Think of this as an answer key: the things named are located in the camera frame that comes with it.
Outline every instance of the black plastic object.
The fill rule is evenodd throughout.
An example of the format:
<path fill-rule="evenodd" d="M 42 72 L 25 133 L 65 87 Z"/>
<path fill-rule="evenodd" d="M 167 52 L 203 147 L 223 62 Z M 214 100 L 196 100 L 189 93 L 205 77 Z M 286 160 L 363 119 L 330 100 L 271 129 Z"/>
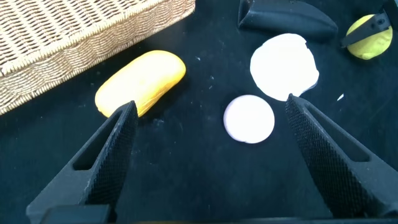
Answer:
<path fill-rule="evenodd" d="M 51 210 L 64 205 L 107 205 L 107 221 L 116 219 L 114 208 L 129 167 L 137 121 L 133 101 L 118 108 L 26 208 L 30 222 L 42 222 L 47 212 L 104 211 L 87 206 Z"/>
<path fill-rule="evenodd" d="M 241 0 L 238 27 L 299 34 L 306 39 L 333 38 L 338 27 L 319 9 L 296 0 Z"/>
<path fill-rule="evenodd" d="M 335 217 L 398 216 L 398 172 L 308 101 L 286 113 L 312 178 Z"/>
<path fill-rule="evenodd" d="M 388 30 L 390 26 L 393 29 L 398 29 L 398 0 L 386 1 L 381 13 L 372 16 L 372 18 L 348 34 L 341 40 L 340 45 L 345 48 L 374 34 Z"/>

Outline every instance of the white round object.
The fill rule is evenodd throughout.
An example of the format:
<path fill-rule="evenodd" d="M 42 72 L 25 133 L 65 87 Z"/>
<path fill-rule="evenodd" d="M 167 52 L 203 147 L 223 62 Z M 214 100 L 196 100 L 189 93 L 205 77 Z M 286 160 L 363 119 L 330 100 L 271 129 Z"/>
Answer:
<path fill-rule="evenodd" d="M 267 96 L 286 101 L 290 93 L 300 96 L 317 84 L 319 72 L 305 43 L 300 35 L 282 34 L 254 52 L 250 72 Z"/>
<path fill-rule="evenodd" d="M 258 96 L 240 96 L 225 109 L 225 129 L 237 141 L 259 143 L 268 138 L 274 125 L 274 112 L 269 104 Z"/>

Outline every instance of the white cloth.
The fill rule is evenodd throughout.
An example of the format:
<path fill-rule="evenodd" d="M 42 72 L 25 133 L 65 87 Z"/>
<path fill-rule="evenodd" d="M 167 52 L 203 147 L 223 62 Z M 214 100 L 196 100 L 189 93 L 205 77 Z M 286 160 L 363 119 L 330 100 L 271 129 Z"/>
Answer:
<path fill-rule="evenodd" d="M 250 72 L 267 96 L 286 101 L 290 93 L 300 96 L 317 84 L 319 72 L 305 43 L 300 35 L 282 34 L 254 52 Z"/>

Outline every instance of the black surface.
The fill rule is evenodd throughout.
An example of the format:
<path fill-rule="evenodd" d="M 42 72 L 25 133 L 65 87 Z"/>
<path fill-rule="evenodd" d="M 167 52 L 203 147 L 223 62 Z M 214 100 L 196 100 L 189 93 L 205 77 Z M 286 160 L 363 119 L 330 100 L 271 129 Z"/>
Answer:
<path fill-rule="evenodd" d="M 306 2 L 336 22 L 340 37 L 381 5 Z M 141 119 L 120 219 L 330 217 L 288 128 L 285 103 L 263 94 L 249 72 L 254 50 L 274 35 L 239 30 L 238 6 L 238 0 L 198 0 L 184 21 L 0 116 L 0 223 L 28 222 L 26 205 L 105 121 L 94 104 L 97 89 L 155 49 L 181 57 L 187 74 Z M 394 36 L 386 53 L 362 61 L 340 49 L 338 39 L 309 42 L 320 78 L 302 95 L 395 170 L 397 44 Z M 274 131 L 260 144 L 236 142 L 224 130 L 225 107 L 243 94 L 264 98 L 274 110 Z"/>
<path fill-rule="evenodd" d="M 383 5 L 384 11 L 387 13 L 393 29 L 398 29 L 398 1 L 387 0 Z"/>

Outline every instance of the white disc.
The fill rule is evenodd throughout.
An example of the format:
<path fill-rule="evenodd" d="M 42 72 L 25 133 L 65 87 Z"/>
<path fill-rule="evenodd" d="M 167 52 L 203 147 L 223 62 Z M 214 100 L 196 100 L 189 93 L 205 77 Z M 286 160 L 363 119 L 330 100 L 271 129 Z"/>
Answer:
<path fill-rule="evenodd" d="M 268 138 L 274 125 L 274 112 L 269 104 L 258 96 L 240 96 L 225 109 L 225 129 L 237 141 L 259 143 Z"/>

